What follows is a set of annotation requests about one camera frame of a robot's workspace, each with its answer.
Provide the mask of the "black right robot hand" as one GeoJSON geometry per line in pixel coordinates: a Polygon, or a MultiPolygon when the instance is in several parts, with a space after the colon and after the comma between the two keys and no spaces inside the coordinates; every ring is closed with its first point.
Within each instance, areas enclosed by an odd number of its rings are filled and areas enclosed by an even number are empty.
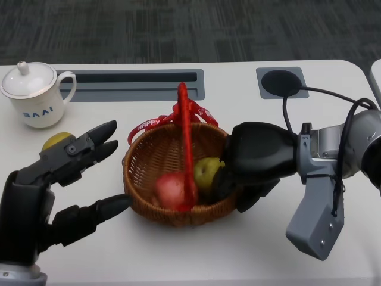
{"type": "Polygon", "coordinates": [[[236,209],[243,213],[282,178],[296,174],[296,135],[270,123],[244,122],[226,138],[220,160],[224,166],[213,177],[213,199],[236,194],[236,209]]]}

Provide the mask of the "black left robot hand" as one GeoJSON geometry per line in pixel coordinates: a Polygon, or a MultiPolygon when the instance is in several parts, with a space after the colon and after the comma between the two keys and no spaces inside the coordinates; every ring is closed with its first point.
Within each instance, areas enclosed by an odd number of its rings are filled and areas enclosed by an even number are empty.
{"type": "Polygon", "coordinates": [[[50,246],[81,240],[132,205],[130,196],[115,195],[87,207],[70,206],[48,222],[55,200],[51,185],[68,186],[108,158],[118,147],[109,140],[116,129],[112,120],[78,138],[69,135],[41,151],[37,162],[8,176],[1,198],[1,263],[31,266],[50,246]]]}

